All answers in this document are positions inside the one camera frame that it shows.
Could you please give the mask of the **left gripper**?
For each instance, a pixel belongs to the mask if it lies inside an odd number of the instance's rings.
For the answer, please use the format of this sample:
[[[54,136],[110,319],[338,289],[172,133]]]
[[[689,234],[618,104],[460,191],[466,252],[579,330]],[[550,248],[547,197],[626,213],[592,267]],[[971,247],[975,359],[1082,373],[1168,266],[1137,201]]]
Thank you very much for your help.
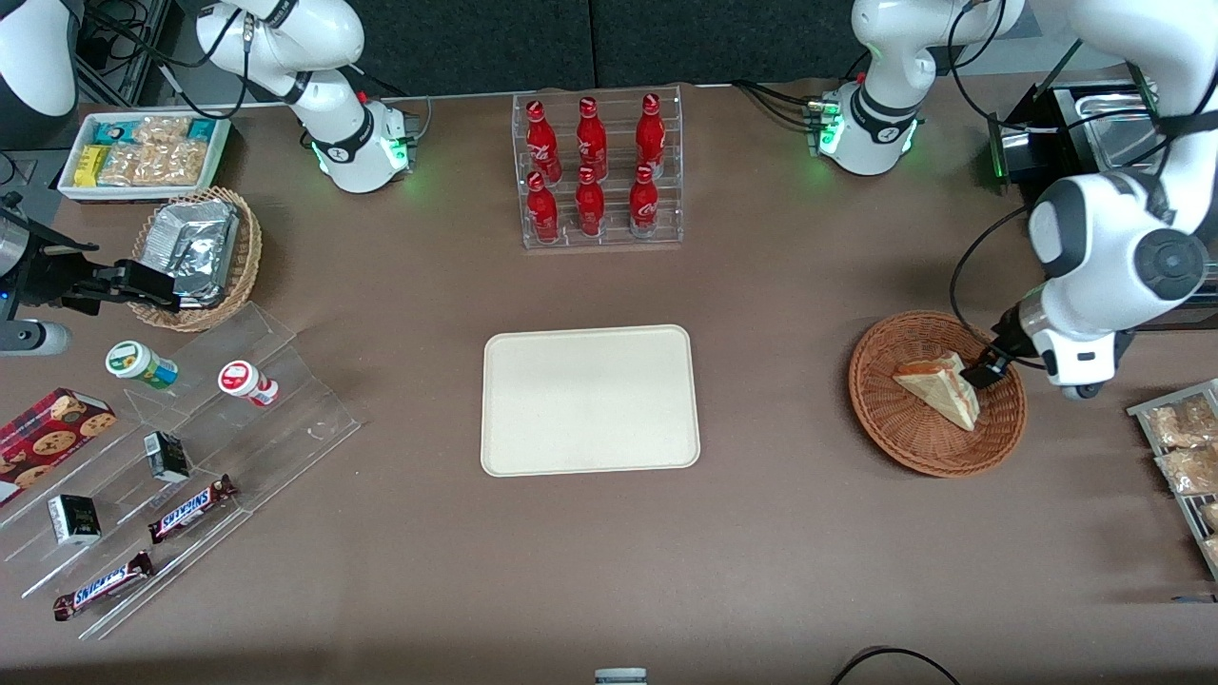
[[[960,372],[963,382],[968,382],[974,389],[987,389],[999,382],[999,374],[1009,373],[1011,363],[1045,369],[1030,334],[1024,330],[1026,314],[1039,312],[1040,303],[1041,290],[1030,290],[1002,313],[996,324],[991,325],[991,346],[987,346],[978,362]]]

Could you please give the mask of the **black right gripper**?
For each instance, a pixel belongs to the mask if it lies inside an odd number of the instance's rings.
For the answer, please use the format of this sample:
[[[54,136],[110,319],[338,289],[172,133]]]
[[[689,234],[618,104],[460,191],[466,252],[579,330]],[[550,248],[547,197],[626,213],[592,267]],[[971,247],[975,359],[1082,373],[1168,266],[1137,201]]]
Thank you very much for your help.
[[[69,308],[95,316],[100,303],[138,303],[171,313],[180,311],[174,278],[130,258],[113,264],[113,282],[97,275],[108,271],[86,258],[97,251],[48,225],[23,218],[2,218],[2,316],[16,316],[21,306]]]

